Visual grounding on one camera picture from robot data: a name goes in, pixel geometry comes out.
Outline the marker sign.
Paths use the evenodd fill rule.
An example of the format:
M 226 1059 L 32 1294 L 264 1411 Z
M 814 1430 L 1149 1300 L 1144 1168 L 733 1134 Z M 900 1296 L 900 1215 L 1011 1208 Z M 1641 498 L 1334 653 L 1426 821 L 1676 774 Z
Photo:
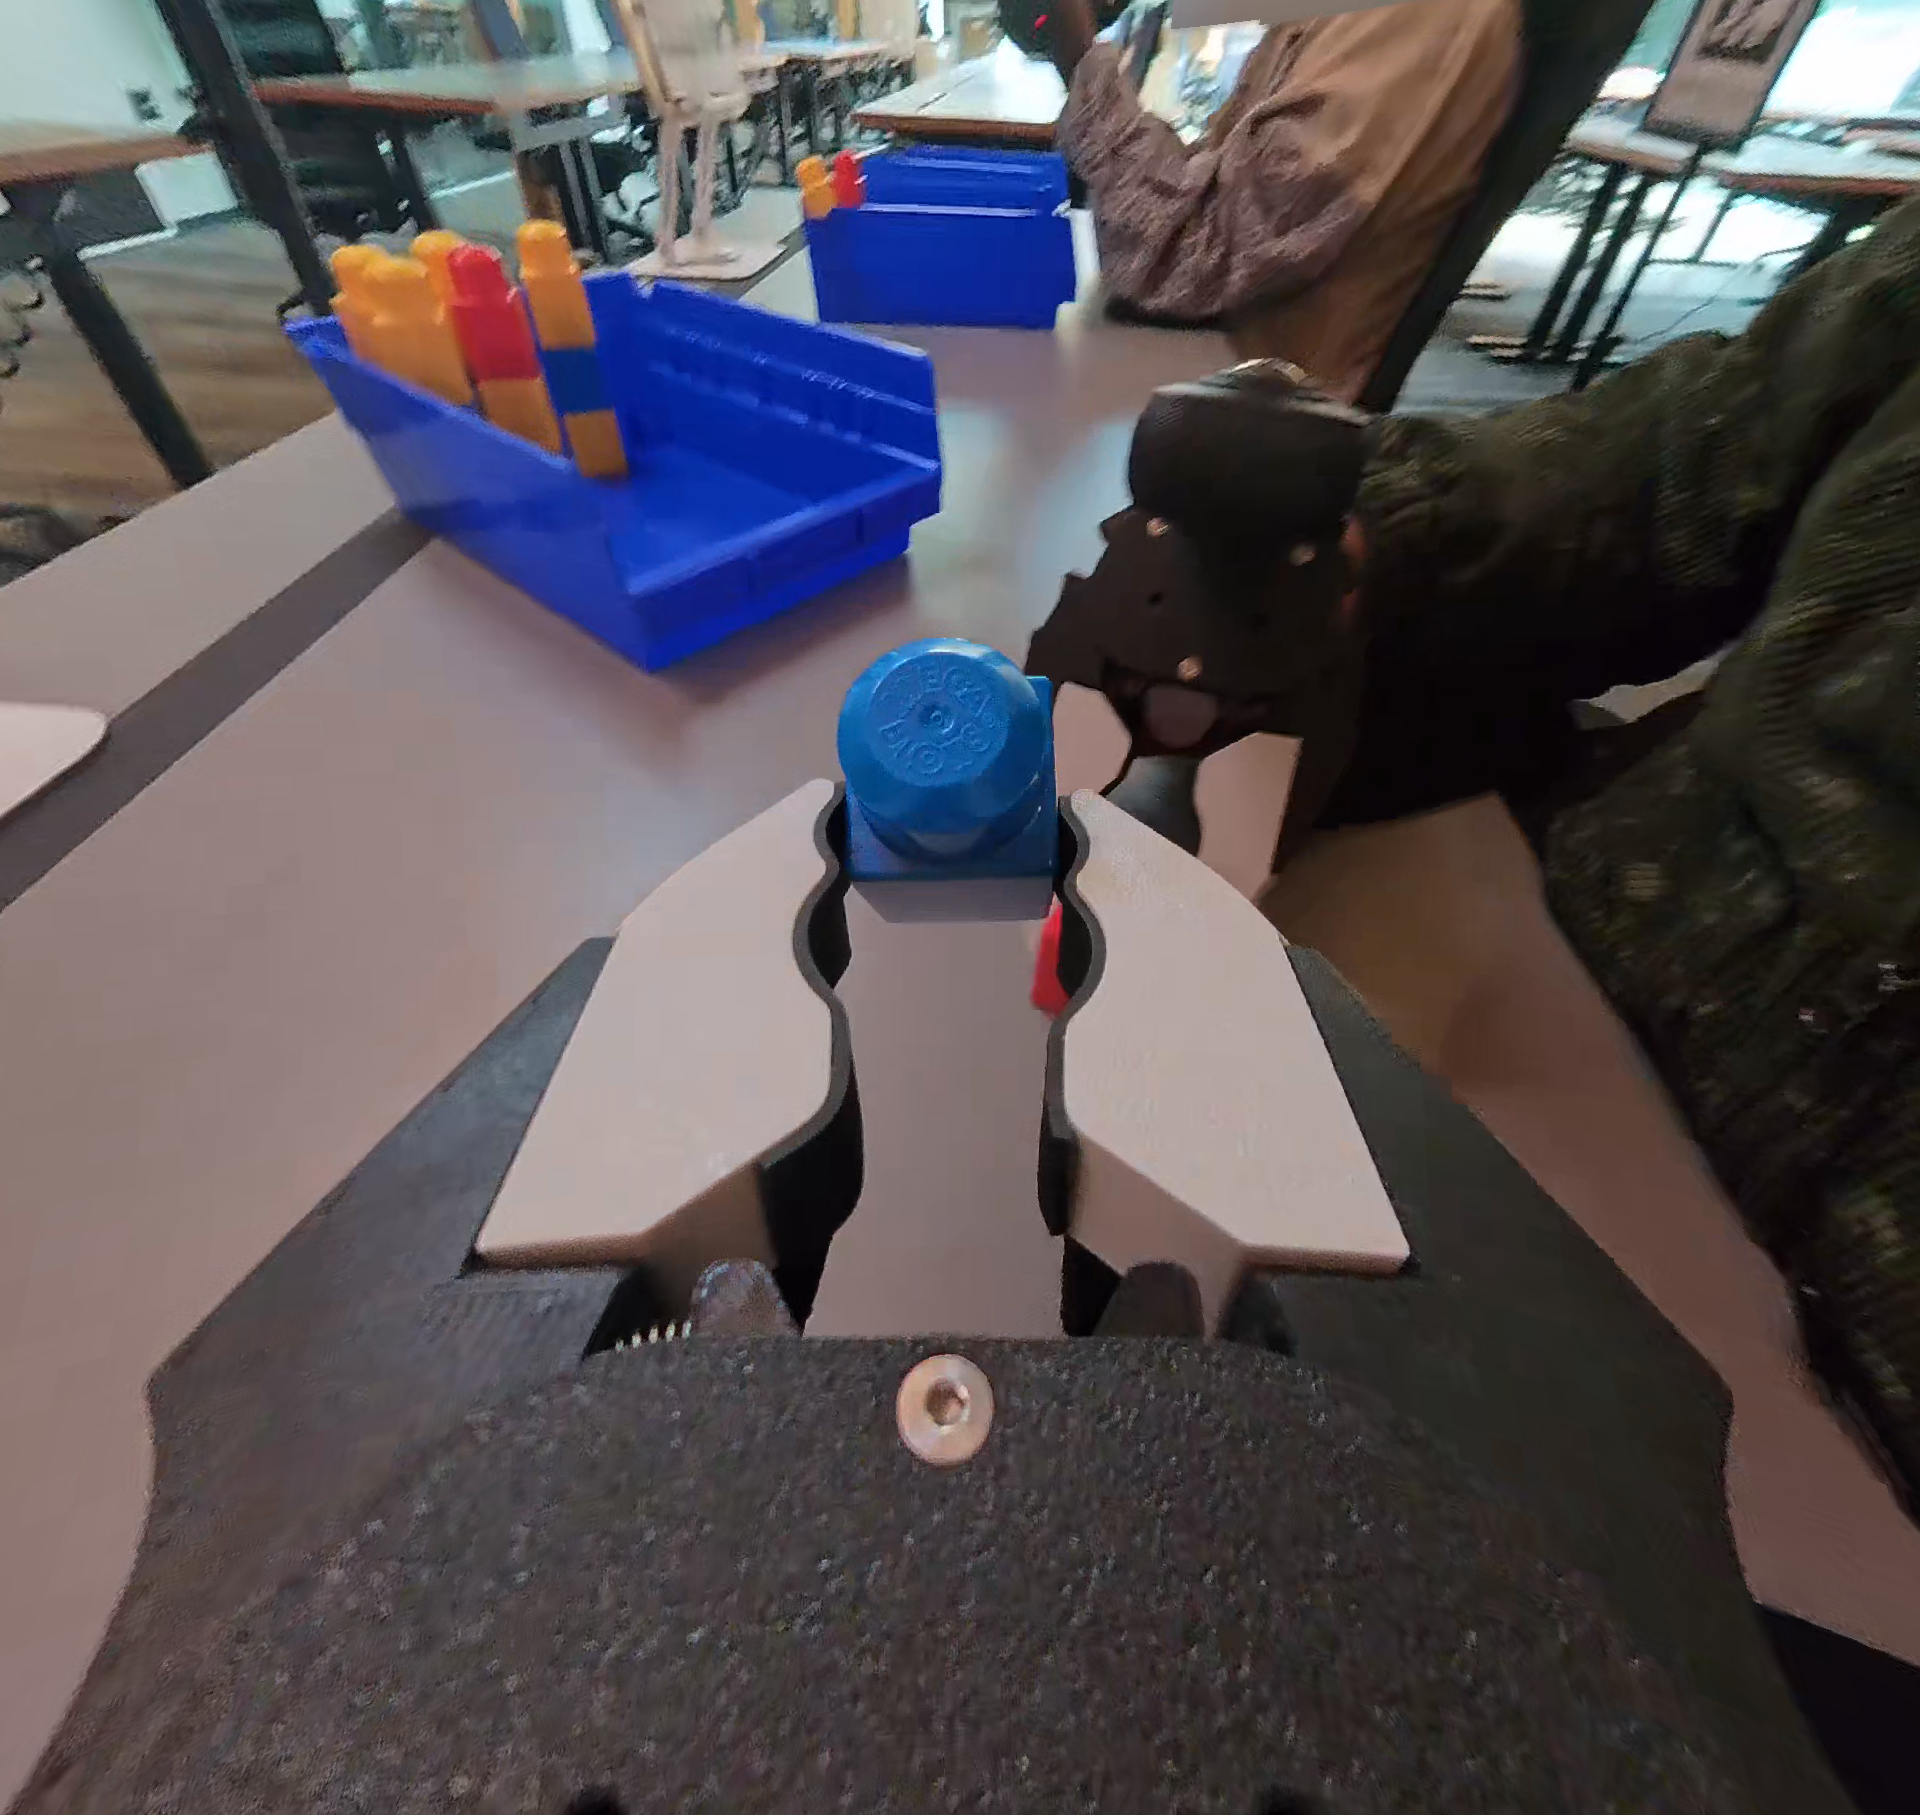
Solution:
M 1699 0 L 1640 121 L 1645 137 L 1737 149 L 1822 0 Z

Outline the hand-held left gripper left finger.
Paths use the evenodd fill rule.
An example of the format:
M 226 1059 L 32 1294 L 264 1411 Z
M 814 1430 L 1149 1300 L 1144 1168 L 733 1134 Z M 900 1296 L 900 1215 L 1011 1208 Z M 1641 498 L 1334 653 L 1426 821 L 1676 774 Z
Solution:
M 825 778 L 736 826 L 620 921 L 475 1237 L 494 1270 L 618 1268 L 691 1309 L 756 1263 L 811 1318 L 861 1192 L 843 871 Z

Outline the blue plastic bin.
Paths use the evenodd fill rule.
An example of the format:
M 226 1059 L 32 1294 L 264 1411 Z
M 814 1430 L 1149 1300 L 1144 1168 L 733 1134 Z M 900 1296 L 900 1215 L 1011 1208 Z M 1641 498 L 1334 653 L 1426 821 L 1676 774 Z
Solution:
M 906 146 L 861 165 L 861 209 L 804 222 L 822 323 L 1050 331 L 1076 297 L 1057 155 Z
M 361 361 L 335 319 L 287 332 L 410 522 L 644 671 L 886 564 L 940 507 L 925 352 L 618 269 L 585 292 L 612 480 Z

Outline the black upright post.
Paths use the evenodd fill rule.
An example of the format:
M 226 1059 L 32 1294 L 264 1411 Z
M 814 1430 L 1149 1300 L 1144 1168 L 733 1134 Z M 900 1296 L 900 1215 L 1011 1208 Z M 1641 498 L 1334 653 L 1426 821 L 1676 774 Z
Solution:
M 238 51 L 213 0 L 165 0 L 207 131 L 258 222 L 269 227 L 297 278 L 299 306 L 331 315 L 337 283 L 305 214 L 273 123 L 252 95 Z

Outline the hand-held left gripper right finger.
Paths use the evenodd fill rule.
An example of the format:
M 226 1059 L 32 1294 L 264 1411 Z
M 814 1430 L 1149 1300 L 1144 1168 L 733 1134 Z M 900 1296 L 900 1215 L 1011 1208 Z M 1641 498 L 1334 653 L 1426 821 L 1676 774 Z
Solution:
M 1289 946 L 1224 876 L 1115 800 L 1060 806 L 1068 844 L 1039 1200 L 1050 1233 L 1128 1271 L 1395 1276 L 1408 1233 Z

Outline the wood-edged desk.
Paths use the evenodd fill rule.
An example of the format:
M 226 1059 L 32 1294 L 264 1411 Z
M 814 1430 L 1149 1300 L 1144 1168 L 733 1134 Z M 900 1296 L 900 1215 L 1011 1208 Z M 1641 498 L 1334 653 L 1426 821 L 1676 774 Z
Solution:
M 267 77 L 251 91 L 264 107 L 354 117 L 386 137 L 410 126 L 497 123 L 516 158 L 556 157 L 556 196 L 573 245 L 600 262 L 612 257 L 591 137 L 614 131 L 620 107 L 640 91 L 640 71 L 626 52 Z
M 1918 193 L 1915 134 L 1879 146 L 1776 131 L 1709 150 L 1588 114 L 1561 155 L 1595 167 L 1597 182 L 1523 347 L 1564 369 L 1575 388 L 1623 359 L 1627 312 L 1654 268 L 1747 266 L 1713 252 L 1736 206 L 1816 222 L 1812 239 L 1789 252 L 1794 277 Z
M 889 142 L 1047 150 L 1067 86 L 1013 43 L 955 62 L 851 112 L 864 137 Z
M 1 190 L 8 214 L 22 223 L 22 247 L 176 490 L 204 482 L 213 465 L 107 289 L 60 233 L 60 205 L 75 185 L 203 150 L 203 140 L 176 131 L 1 126 Z

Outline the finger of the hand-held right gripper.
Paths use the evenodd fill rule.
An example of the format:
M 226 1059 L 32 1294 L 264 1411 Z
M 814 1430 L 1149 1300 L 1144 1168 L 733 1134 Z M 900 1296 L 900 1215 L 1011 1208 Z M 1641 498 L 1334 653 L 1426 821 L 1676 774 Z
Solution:
M 1197 859 L 1243 897 L 1259 897 L 1276 870 L 1300 746 L 1259 732 L 1197 766 Z

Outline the black office chair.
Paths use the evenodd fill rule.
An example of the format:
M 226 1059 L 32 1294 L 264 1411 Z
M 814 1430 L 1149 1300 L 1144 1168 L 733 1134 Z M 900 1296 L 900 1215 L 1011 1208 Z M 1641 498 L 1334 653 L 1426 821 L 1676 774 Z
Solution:
M 1500 225 L 1564 146 L 1657 0 L 1521 0 L 1521 66 L 1507 117 L 1479 180 L 1357 398 L 1391 409 L 1440 318 Z
M 345 75 L 317 0 L 210 0 L 251 82 Z M 365 119 L 324 107 L 271 105 L 267 119 L 316 233 L 343 243 L 397 235 L 412 218 L 389 145 Z

